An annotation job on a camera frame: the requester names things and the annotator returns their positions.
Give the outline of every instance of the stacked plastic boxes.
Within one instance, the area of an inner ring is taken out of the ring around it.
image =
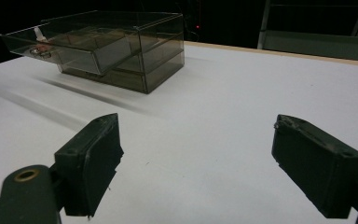
[[[41,23],[1,36],[65,74],[150,93],[185,64],[182,14],[91,11]]]

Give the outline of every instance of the screw hole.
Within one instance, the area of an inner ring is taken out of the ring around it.
[[[39,174],[39,171],[36,169],[32,170],[25,170],[21,173],[17,174],[16,177],[14,177],[14,180],[17,182],[25,182],[31,179],[34,179]]]

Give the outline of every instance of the white tabletop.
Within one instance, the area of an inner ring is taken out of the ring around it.
[[[0,188],[91,120],[118,113],[124,156],[95,217],[62,223],[354,223],[325,219],[271,156],[278,114],[358,150],[358,65],[185,44],[185,67],[150,94],[0,63]]]

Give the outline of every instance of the black background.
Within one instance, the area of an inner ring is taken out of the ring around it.
[[[271,0],[271,3],[358,5],[358,0]],[[0,1],[0,34],[36,26],[44,19],[91,10],[181,12],[186,22],[185,40],[255,49],[264,6],[263,0],[4,0]],[[342,10],[326,7],[311,10],[273,7],[268,28],[350,35],[357,17],[358,10],[343,16]],[[0,63],[17,57],[20,56],[10,53],[0,37]]]

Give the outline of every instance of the clear acrylic container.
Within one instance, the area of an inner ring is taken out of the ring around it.
[[[183,16],[91,11],[1,35],[10,52],[62,73],[150,93],[184,66]]]

